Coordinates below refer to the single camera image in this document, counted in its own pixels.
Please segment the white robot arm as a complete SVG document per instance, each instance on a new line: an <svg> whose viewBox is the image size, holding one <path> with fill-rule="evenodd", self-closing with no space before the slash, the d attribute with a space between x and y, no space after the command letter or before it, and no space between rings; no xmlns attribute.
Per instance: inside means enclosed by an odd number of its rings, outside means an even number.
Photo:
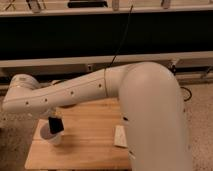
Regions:
<svg viewBox="0 0 213 171"><path fill-rule="evenodd" d="M48 87L17 74L2 108L44 114L105 98L119 101L132 171L193 171L181 87L169 69L155 62L105 68Z"/></svg>

